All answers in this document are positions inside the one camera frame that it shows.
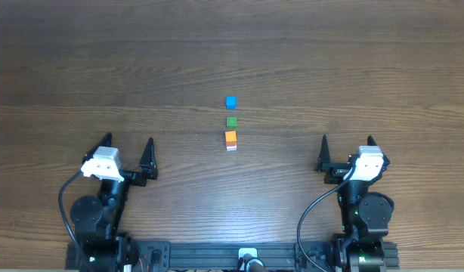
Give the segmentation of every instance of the orange cube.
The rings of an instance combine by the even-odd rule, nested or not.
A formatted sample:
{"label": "orange cube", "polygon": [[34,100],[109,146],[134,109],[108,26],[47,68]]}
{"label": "orange cube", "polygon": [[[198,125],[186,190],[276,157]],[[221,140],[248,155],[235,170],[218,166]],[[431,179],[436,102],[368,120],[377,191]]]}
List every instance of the orange cube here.
{"label": "orange cube", "polygon": [[225,144],[226,145],[237,144],[237,134],[235,131],[225,132]]}

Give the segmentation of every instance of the blue block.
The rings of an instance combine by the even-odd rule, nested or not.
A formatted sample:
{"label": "blue block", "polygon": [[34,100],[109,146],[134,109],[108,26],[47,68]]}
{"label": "blue block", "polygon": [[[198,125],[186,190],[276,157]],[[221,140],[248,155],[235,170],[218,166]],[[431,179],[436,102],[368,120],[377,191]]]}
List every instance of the blue block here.
{"label": "blue block", "polygon": [[225,98],[225,107],[229,110],[235,110],[237,108],[237,97]]}

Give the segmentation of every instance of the stack of blocks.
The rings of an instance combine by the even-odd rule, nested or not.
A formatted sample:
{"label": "stack of blocks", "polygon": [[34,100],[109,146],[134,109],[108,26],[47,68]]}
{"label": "stack of blocks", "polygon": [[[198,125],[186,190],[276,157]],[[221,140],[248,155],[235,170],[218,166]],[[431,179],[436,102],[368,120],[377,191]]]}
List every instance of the stack of blocks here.
{"label": "stack of blocks", "polygon": [[[228,110],[235,110],[237,108],[237,98],[227,97],[225,99],[225,107]],[[237,117],[227,117],[227,128],[237,128]],[[237,133],[235,131],[225,132],[225,146],[227,148],[227,151],[237,150]]]}

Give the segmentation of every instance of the wooden surface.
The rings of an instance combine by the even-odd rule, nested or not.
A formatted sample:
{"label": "wooden surface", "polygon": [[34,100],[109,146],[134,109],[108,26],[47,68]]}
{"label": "wooden surface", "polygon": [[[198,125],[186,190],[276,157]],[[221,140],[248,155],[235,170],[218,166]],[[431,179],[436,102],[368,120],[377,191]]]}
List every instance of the wooden surface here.
{"label": "wooden surface", "polygon": [[[128,169],[156,142],[122,229],[201,243],[294,242],[322,134],[340,162],[372,134],[402,267],[464,268],[462,0],[0,0],[0,268],[63,267],[57,192],[107,131]],[[339,231],[329,198],[303,237]]]}

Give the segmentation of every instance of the green cube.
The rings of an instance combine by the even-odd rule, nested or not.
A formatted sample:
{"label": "green cube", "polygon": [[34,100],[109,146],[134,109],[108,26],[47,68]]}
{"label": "green cube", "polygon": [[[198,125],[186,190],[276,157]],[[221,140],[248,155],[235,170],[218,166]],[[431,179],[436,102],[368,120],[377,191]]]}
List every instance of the green cube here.
{"label": "green cube", "polygon": [[237,128],[237,117],[227,117],[227,128],[229,129]]}

